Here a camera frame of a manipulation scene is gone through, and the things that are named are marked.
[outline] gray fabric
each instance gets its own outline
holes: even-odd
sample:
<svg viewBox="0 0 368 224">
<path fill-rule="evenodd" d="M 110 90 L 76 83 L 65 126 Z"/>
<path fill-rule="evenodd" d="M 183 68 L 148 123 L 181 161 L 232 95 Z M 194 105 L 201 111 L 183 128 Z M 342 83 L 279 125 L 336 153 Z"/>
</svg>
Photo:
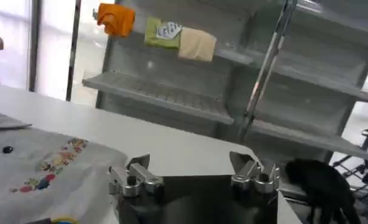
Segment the gray fabric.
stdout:
<svg viewBox="0 0 368 224">
<path fill-rule="evenodd" d="M 110 209 L 108 167 L 126 165 L 127 157 L 117 150 L 88 142 L 74 161 L 63 166 L 47 189 L 10 192 L 13 187 L 24 186 L 29 178 L 40 179 L 49 174 L 40 170 L 41 162 L 58 156 L 70 139 L 34 128 L 0 131 L 0 223 L 27 223 L 63 216 L 83 224 L 100 222 Z M 14 148 L 13 152 L 3 154 L 2 148 L 8 145 Z"/>
<path fill-rule="evenodd" d="M 25 124 L 11 117 L 0 114 L 0 130 L 1 129 L 11 129 L 11 128 L 23 128 L 23 127 L 28 127 L 28 126 L 30 126 L 30 124 Z"/>
</svg>

